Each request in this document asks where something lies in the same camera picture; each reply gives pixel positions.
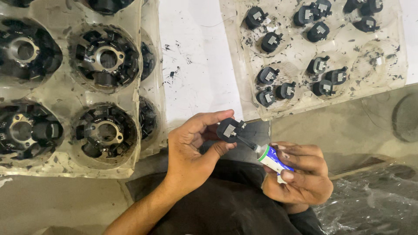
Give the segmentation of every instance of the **left hand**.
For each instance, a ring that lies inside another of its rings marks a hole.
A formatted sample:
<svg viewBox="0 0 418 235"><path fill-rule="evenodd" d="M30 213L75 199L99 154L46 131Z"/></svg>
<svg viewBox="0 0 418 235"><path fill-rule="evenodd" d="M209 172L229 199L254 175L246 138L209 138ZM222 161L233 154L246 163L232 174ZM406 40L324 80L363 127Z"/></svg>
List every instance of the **left hand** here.
<svg viewBox="0 0 418 235"><path fill-rule="evenodd" d="M237 146L220 141L216 134L217 123L233 116L233 110L199 113L168 134L168 171L163 182L175 189L176 196L182 198L200 187L220 156ZM198 149L207 140L218 142L201 155Z"/></svg>
<svg viewBox="0 0 418 235"><path fill-rule="evenodd" d="M267 172L262 184L264 194L285 203L289 214L302 212L308 209L309 205L325 203L334 187L328 178L328 167L321 149L315 145L297 145L289 142L270 145L277 151L279 160L295 171L282 170L280 177L287 184L279 184L277 172L264 166Z"/></svg>

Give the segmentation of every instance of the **clear plastic wrap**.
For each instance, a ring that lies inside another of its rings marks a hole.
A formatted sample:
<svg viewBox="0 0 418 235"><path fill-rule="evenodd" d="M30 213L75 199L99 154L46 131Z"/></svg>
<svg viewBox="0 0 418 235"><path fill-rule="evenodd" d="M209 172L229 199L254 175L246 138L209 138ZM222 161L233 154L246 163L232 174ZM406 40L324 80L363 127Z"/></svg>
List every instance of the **clear plastic wrap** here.
<svg viewBox="0 0 418 235"><path fill-rule="evenodd" d="M390 165L333 181L334 192L314 208L326 234L417 234L418 177Z"/></svg>
<svg viewBox="0 0 418 235"><path fill-rule="evenodd" d="M332 15L316 22L324 22L330 33L326 40L312 43L307 32L314 23L296 26L293 16L312 0L254 2L242 0L235 3L237 9L238 40L244 50L246 70L252 87L253 102L264 121L296 114L331 104L361 98L403 87L406 82L407 56L399 2L385 1L383 10L374 14L379 30L365 33L353 23L362 19L360 9L344 14L346 1L331 1ZM269 13L262 25L250 30L245 23L248 10L258 6ZM260 48L260 41L268 32L283 34L282 41L272 53ZM307 68L312 59L330 56L323 74L309 74ZM257 80L261 69L272 67L280 73L272 85ZM335 95L317 96L313 84L325 79L326 73L347 66L347 81L334 85ZM269 107L260 105L256 96L267 87L275 89L285 82L296 82L294 98L275 102Z"/></svg>

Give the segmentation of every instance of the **mounting hole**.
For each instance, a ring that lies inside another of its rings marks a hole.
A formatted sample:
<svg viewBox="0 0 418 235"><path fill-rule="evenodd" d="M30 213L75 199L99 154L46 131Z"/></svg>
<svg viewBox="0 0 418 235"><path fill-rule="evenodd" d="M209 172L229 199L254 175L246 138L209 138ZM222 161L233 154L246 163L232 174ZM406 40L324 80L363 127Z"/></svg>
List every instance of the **mounting hole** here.
<svg viewBox="0 0 418 235"><path fill-rule="evenodd" d="M100 63L106 69L115 67L117 55L114 51L107 50L100 55Z"/></svg>
<svg viewBox="0 0 418 235"><path fill-rule="evenodd" d="M23 40L19 40L13 43L12 53L14 57L20 60L28 60L32 58L35 49L32 44Z"/></svg>
<svg viewBox="0 0 418 235"><path fill-rule="evenodd" d="M116 128L111 124L105 123L99 126L97 129L98 133L97 136L100 140L103 141L111 141L116 138Z"/></svg>
<svg viewBox="0 0 418 235"><path fill-rule="evenodd" d="M18 122L10 132L18 141L26 141L32 136L32 125L26 122Z"/></svg>

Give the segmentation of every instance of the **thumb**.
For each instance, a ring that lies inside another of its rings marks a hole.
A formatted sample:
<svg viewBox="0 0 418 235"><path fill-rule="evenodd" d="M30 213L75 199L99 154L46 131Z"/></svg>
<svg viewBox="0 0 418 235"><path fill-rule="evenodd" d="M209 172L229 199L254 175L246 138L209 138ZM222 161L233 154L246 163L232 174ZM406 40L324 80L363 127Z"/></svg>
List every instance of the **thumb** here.
<svg viewBox="0 0 418 235"><path fill-rule="evenodd" d="M214 143L208 151L203 154L202 158L208 163L216 163L221 156L226 154L229 150L235 148L237 143L227 143L225 141L218 141Z"/></svg>

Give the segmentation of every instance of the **forearm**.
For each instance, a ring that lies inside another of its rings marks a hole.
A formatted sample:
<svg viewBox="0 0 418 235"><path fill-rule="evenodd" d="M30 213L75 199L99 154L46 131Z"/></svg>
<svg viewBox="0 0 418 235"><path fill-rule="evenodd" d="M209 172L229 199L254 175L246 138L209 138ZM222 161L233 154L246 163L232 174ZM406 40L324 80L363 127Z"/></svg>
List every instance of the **forearm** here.
<svg viewBox="0 0 418 235"><path fill-rule="evenodd" d="M164 180L154 191L133 204L104 232L104 235L145 235L181 199Z"/></svg>

